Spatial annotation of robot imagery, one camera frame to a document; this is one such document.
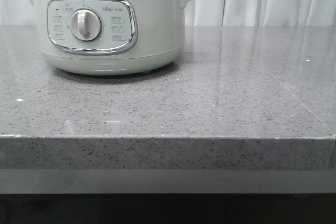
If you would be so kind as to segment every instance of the white knob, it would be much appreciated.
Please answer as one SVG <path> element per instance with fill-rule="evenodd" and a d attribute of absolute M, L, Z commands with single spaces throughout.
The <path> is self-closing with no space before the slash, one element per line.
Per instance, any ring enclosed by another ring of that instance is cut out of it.
<path fill-rule="evenodd" d="M 100 35 L 101 21 L 93 11 L 81 9 L 72 15 L 70 29 L 78 39 L 91 41 Z"/>

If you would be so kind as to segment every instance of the gray quartz countertop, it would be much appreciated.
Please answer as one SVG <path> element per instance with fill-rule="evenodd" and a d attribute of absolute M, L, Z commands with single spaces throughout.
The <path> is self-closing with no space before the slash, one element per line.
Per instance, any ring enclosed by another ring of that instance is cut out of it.
<path fill-rule="evenodd" d="M 147 74 L 47 63 L 35 27 L 0 27 L 0 168 L 335 167 L 336 30 L 186 28 Z"/>

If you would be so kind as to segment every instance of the countertop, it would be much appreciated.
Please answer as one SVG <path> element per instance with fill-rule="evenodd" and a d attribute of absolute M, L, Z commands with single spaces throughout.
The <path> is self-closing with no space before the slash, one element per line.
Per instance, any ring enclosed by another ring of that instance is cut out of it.
<path fill-rule="evenodd" d="M 186 27 L 150 73 L 72 74 L 0 27 L 0 169 L 336 167 L 336 29 Z"/>

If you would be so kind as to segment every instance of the control panel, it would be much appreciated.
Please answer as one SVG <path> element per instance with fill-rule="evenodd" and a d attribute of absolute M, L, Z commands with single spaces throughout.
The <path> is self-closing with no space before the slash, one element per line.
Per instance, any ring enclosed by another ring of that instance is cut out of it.
<path fill-rule="evenodd" d="M 72 54 L 117 54 L 138 38 L 135 11 L 127 0 L 51 0 L 47 16 L 51 42 Z"/>

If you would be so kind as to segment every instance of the white cooker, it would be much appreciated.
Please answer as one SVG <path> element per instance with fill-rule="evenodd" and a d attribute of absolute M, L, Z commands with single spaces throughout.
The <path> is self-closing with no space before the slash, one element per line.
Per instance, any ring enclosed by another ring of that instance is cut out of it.
<path fill-rule="evenodd" d="M 82 74 L 149 71 L 184 46 L 190 0 L 30 0 L 39 46 L 57 68 Z"/>

